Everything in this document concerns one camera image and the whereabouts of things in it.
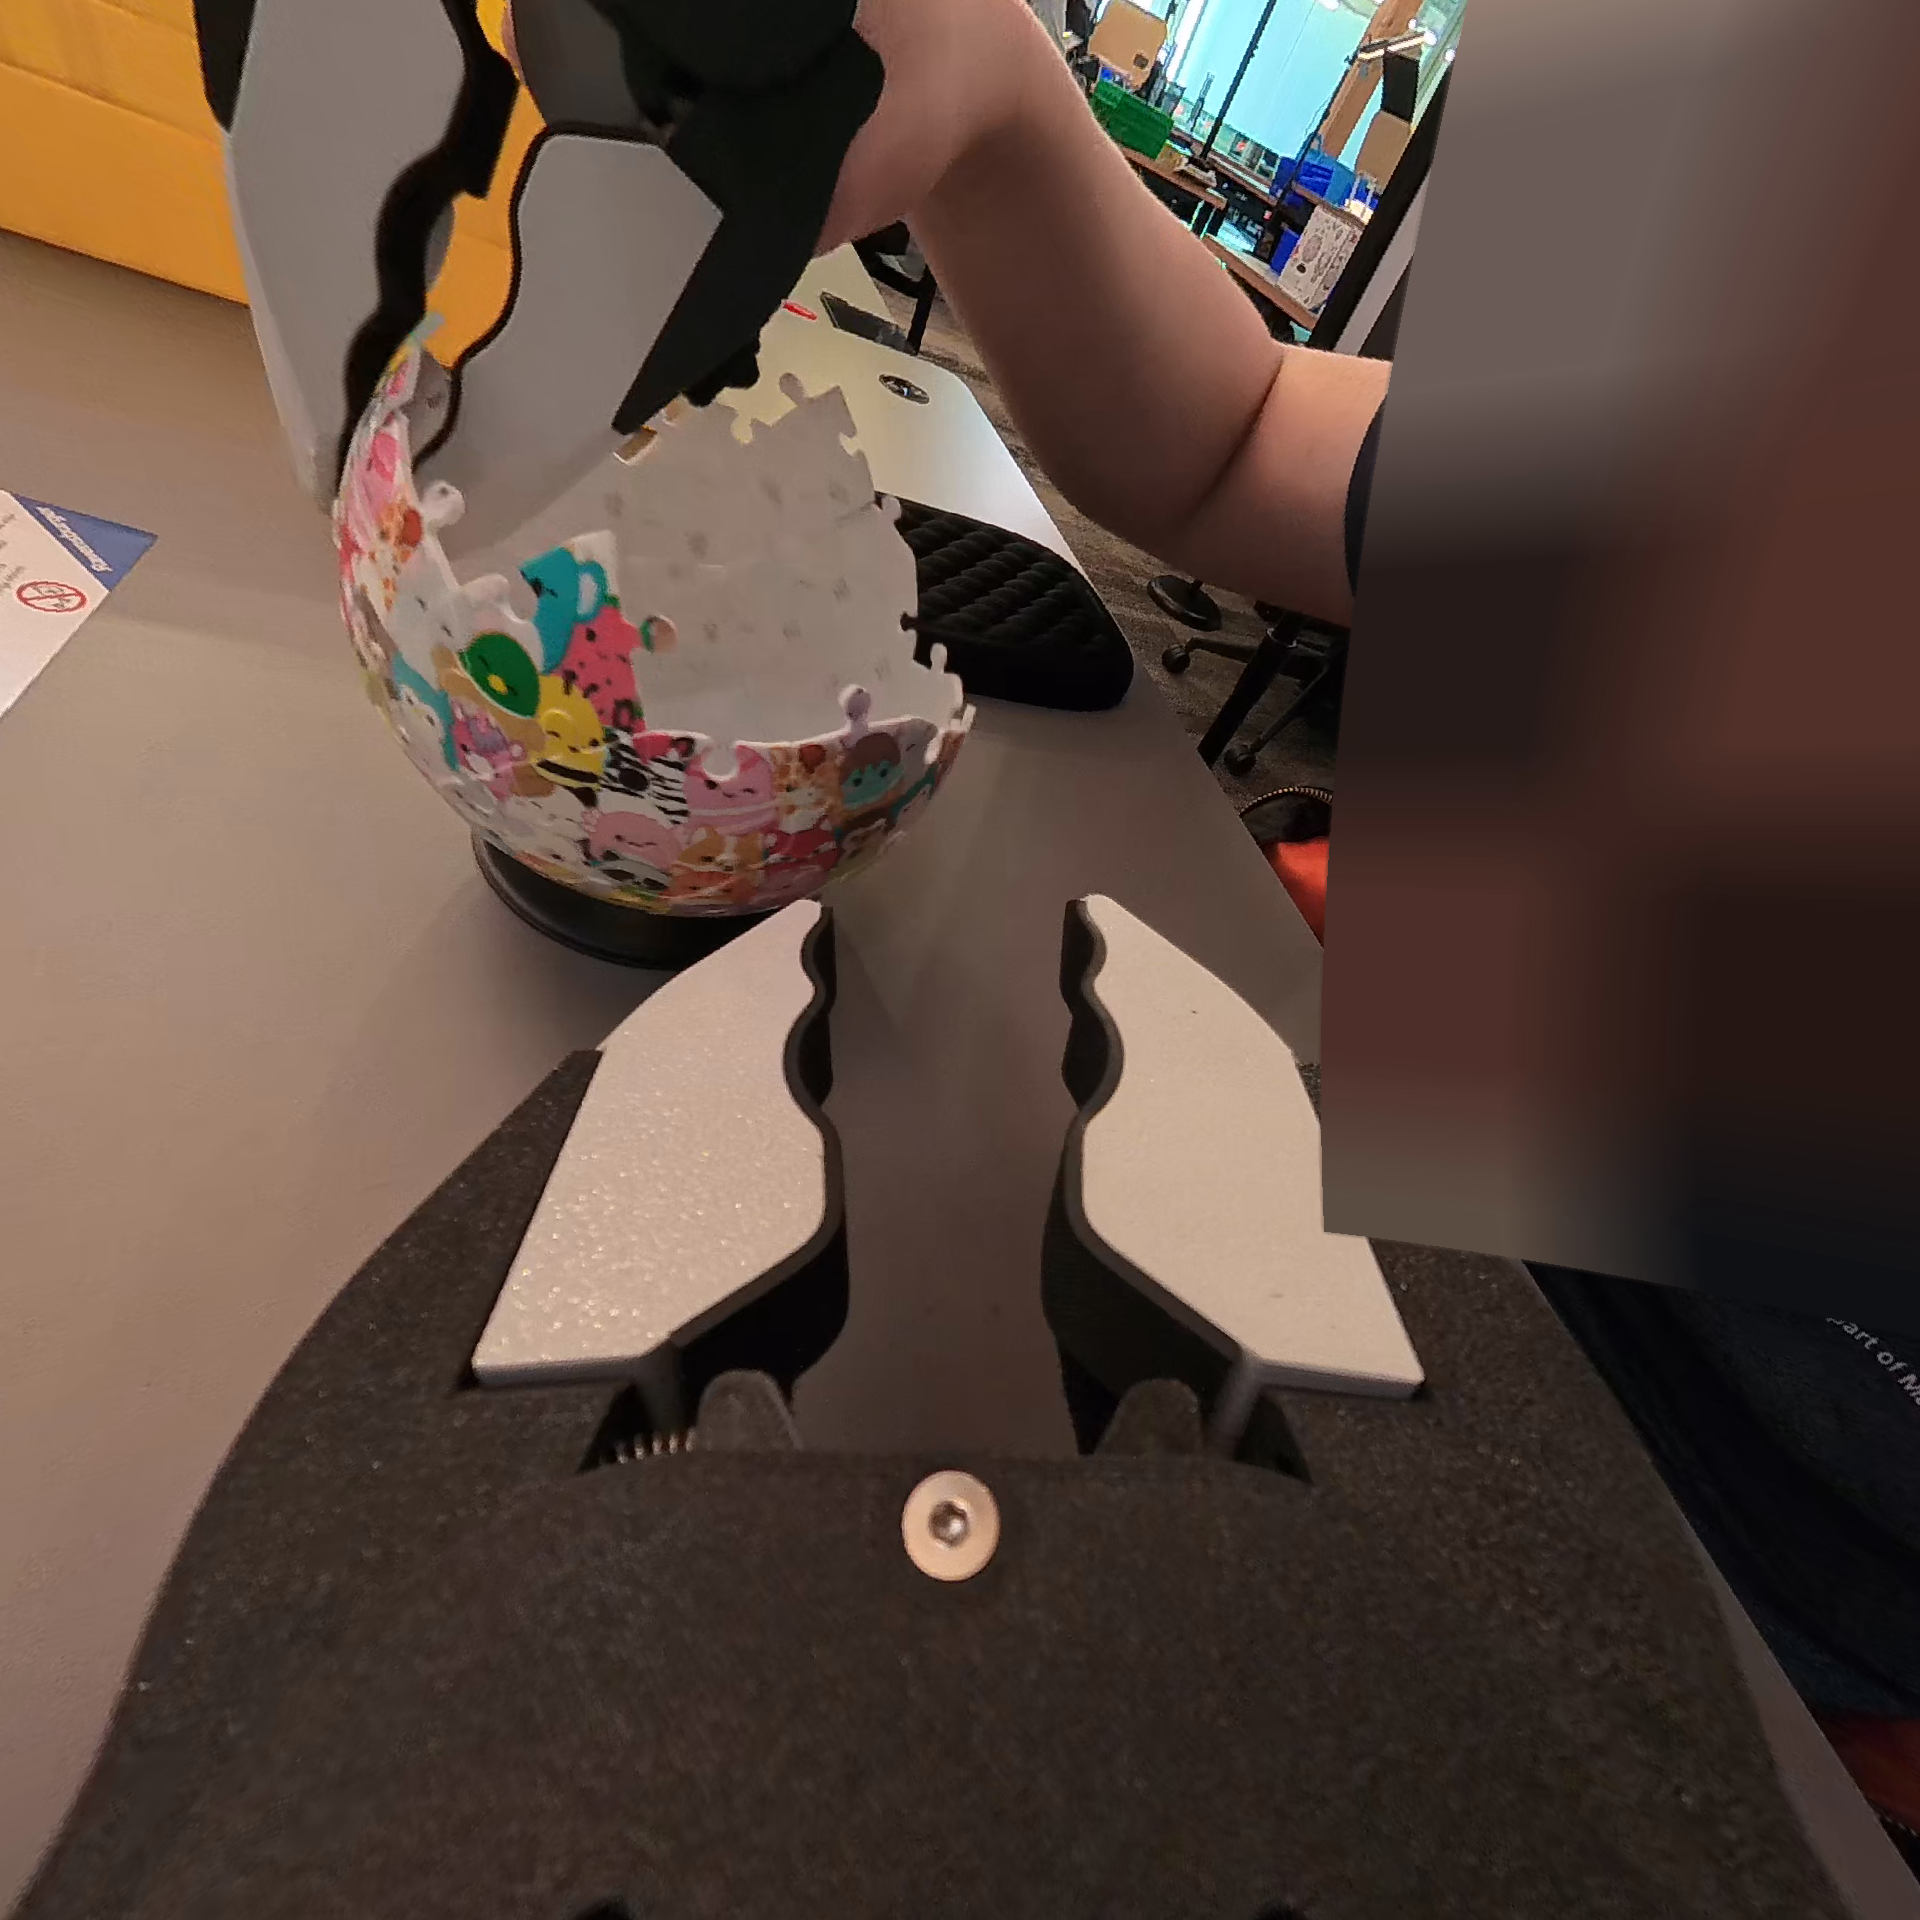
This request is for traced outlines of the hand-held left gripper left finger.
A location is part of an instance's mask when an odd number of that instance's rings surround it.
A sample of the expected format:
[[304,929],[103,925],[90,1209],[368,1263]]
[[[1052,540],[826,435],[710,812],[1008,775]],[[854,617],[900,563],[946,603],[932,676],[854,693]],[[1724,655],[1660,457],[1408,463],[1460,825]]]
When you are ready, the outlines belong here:
[[795,1384],[847,1318],[831,911],[794,902],[599,1049],[470,1352],[479,1384]]

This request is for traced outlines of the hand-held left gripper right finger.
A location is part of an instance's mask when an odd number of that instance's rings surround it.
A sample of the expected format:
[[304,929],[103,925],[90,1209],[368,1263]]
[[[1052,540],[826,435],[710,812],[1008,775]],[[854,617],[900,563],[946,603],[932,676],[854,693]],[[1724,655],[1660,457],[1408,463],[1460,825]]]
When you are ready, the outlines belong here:
[[1069,1036],[1047,1326],[1103,1391],[1307,1388],[1406,1400],[1424,1367],[1366,1238],[1324,1215],[1291,1047],[1109,895],[1062,913]]

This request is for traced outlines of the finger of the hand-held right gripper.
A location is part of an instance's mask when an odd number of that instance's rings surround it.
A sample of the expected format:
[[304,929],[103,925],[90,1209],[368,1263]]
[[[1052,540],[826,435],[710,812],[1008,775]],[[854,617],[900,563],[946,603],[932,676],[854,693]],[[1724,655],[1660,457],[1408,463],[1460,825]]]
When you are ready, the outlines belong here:
[[720,223],[656,144],[541,132],[511,199],[511,285],[450,375],[415,477],[456,531],[516,531],[618,444],[618,413]]
[[516,77],[470,3],[223,3],[223,176],[299,481],[347,440],[424,318],[453,205],[482,199]]

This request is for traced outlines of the black round puzzle stand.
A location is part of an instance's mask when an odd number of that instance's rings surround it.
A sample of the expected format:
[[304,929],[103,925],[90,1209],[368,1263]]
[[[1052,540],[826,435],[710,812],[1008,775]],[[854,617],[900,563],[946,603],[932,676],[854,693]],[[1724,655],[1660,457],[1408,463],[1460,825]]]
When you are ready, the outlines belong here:
[[715,916],[659,913],[540,875],[479,831],[470,831],[470,852],[486,887],[516,921],[550,944],[623,969],[685,972],[783,911],[763,907]]

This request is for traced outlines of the colourful puzzle ball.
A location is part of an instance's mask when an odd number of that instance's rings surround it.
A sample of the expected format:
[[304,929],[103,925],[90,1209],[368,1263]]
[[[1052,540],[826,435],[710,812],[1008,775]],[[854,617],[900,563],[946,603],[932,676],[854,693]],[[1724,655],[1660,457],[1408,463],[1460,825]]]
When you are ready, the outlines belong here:
[[914,555],[840,390],[679,409],[500,560],[456,567],[453,486],[415,477],[446,388],[413,345],[354,428],[330,510],[351,646],[463,827],[659,913],[746,913],[870,869],[975,712],[917,663]]

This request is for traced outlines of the person's right forearm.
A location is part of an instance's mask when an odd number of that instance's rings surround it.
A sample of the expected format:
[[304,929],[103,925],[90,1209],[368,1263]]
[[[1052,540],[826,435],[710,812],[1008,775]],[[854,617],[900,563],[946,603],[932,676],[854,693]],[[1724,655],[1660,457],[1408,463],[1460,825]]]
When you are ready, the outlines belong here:
[[1080,513],[1210,584],[1354,619],[1389,366],[1280,342],[1062,72],[992,107],[907,223]]

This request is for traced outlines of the person's right hand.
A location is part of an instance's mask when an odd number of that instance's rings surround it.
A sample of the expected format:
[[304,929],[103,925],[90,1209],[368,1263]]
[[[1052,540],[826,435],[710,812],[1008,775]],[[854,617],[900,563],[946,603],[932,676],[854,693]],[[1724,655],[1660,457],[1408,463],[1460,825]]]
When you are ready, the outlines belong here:
[[847,147],[811,253],[909,223],[1016,105],[1040,55],[1062,55],[1066,32],[1060,3],[854,4],[854,35],[882,68],[880,103]]

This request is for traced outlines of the yellow plastic bin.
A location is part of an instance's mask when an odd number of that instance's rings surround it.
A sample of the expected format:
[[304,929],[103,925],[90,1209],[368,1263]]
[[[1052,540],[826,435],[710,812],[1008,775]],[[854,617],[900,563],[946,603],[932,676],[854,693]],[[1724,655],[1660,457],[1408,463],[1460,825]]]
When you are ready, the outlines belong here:
[[[477,4],[496,48],[500,4]],[[223,4],[5,4],[5,228],[220,295],[246,295],[223,176]],[[455,199],[424,313],[444,360],[511,285],[511,199],[544,123],[526,87],[491,187]]]

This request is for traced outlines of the orange black bag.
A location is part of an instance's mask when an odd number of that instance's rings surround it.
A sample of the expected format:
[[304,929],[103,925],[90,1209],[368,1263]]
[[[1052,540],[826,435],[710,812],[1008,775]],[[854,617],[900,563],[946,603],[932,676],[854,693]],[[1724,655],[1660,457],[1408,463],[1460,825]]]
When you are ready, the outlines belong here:
[[1331,793],[1320,787],[1284,784],[1243,805],[1238,821],[1320,944],[1328,913]]

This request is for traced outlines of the white instruction leaflet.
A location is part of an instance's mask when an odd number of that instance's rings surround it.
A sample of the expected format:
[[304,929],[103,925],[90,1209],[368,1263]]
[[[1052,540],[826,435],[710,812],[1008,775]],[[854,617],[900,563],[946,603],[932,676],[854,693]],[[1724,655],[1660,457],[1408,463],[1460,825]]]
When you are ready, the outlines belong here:
[[154,543],[123,521],[3,491],[3,712]]

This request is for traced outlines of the black textured wrist rest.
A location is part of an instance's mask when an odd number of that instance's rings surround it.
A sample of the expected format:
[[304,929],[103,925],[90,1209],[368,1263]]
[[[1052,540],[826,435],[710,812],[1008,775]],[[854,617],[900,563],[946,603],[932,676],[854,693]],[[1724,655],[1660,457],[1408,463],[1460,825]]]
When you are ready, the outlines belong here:
[[1136,661],[1084,574],[1052,549],[987,521],[900,497],[914,555],[914,657],[944,665],[971,700],[1068,712],[1119,707]]

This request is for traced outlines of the black office chair base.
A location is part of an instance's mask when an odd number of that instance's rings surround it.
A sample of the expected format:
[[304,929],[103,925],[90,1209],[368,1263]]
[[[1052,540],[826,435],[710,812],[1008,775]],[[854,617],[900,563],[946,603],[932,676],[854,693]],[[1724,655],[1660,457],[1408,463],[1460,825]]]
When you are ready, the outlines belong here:
[[[1264,619],[1261,637],[1254,643],[1223,635],[1223,615],[1216,598],[1198,580],[1175,572],[1158,574],[1144,583],[1155,606],[1187,625],[1187,637],[1162,651],[1162,668],[1176,679],[1189,671],[1192,657],[1212,655],[1238,668],[1238,676],[1199,733],[1198,751],[1202,763],[1226,763],[1230,775],[1245,777],[1256,757],[1307,709],[1334,702],[1351,630],[1331,622],[1254,603]],[[1296,686],[1283,712],[1250,740],[1238,740],[1242,728],[1260,707],[1261,696],[1277,683]]]

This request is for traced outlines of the white printed box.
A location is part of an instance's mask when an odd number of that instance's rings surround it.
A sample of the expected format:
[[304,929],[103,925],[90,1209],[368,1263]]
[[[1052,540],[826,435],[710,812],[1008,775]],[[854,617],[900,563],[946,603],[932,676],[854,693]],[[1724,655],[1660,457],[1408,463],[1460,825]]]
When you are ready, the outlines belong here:
[[1368,220],[1365,212],[1312,199],[1304,225],[1284,252],[1275,252],[1283,299],[1319,319]]

